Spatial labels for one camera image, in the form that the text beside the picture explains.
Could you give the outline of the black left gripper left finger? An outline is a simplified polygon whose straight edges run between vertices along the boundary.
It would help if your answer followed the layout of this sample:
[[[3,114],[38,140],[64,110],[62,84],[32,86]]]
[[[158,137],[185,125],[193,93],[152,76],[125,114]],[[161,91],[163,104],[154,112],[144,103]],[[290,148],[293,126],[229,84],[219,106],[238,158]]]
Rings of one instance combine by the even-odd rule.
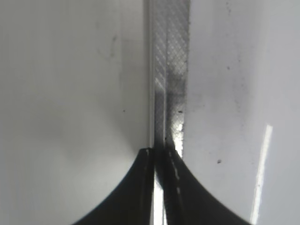
[[[154,150],[140,149],[118,186],[76,225],[148,225],[154,186]]]

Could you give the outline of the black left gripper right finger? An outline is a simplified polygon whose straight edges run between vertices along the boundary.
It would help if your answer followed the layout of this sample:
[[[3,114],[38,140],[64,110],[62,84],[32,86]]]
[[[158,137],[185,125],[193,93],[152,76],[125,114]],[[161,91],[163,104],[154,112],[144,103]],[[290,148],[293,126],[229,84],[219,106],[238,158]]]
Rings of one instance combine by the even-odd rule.
[[[194,177],[176,150],[155,149],[155,166],[164,192],[169,225],[247,225]]]

